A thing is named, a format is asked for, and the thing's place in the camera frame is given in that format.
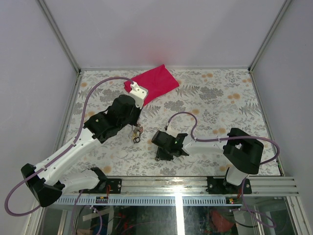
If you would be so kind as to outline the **large metal keyring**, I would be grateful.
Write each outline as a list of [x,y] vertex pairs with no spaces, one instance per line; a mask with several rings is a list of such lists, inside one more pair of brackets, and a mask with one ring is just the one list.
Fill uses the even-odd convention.
[[143,132],[143,127],[138,123],[132,126],[133,137],[140,137]]

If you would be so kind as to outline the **black key tag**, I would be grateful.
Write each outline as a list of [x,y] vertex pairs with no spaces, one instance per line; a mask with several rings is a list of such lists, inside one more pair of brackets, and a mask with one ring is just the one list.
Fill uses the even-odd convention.
[[140,142],[140,137],[139,136],[135,136],[133,137],[133,143],[139,143]]

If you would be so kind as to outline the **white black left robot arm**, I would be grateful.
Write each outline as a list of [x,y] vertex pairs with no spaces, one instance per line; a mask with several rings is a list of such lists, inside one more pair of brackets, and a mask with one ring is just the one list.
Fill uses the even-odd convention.
[[65,172],[82,156],[116,136],[125,126],[136,125],[144,99],[144,96],[135,94],[120,95],[107,111],[90,117],[77,136],[53,155],[36,165],[26,164],[21,168],[27,187],[41,207],[52,205],[69,192],[105,192],[108,179],[100,168],[92,167],[69,176]]

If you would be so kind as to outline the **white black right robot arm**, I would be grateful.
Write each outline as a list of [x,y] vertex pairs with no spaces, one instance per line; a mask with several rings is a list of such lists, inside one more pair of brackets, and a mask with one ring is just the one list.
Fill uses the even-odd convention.
[[187,133],[179,133],[174,137],[157,131],[152,143],[157,146],[156,158],[162,161],[197,154],[224,155],[232,164],[223,180],[223,188],[228,193],[236,192],[247,176],[259,173],[264,149],[260,141],[239,128],[231,128],[223,138],[209,140],[197,140]]

